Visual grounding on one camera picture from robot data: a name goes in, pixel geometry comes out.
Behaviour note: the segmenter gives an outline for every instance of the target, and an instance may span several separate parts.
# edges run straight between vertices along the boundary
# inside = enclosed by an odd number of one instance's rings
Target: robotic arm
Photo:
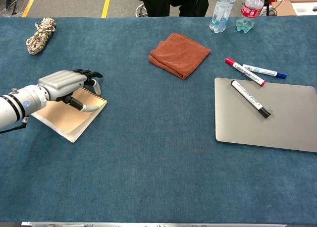
[[[87,106],[71,95],[78,88],[93,86],[97,95],[101,94],[100,86],[93,77],[103,77],[98,72],[77,69],[74,71],[59,71],[39,79],[38,85],[29,85],[0,96],[0,128],[6,127],[20,119],[22,125],[0,133],[25,128],[30,114],[44,108],[47,101],[63,101],[81,112],[93,112],[98,106]]]

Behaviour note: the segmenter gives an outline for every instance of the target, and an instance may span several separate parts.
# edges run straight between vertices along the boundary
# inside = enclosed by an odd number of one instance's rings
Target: rope
[[[56,21],[52,18],[44,18],[40,25],[35,23],[35,27],[37,31],[31,38],[26,40],[28,52],[32,55],[36,55],[44,49],[52,32],[55,31]]]

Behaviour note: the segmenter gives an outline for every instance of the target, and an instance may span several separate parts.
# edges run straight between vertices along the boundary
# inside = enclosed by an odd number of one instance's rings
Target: person
[[[169,16],[169,5],[180,6],[179,16],[205,16],[208,0],[143,0],[148,16]]]

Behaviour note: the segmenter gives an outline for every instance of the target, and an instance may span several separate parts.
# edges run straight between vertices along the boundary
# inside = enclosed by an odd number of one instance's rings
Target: orange towel
[[[185,80],[210,53],[185,35],[172,33],[151,51],[149,61]]]

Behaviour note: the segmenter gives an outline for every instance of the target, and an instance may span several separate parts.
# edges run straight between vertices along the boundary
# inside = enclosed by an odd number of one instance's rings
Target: spiral binding
[[[105,102],[106,100],[104,98],[102,98],[101,96],[98,96],[96,93],[88,90],[86,87],[81,87],[83,90],[85,90],[86,92],[88,92],[89,94],[93,95],[94,97],[97,97],[99,100],[102,100],[103,102]]]

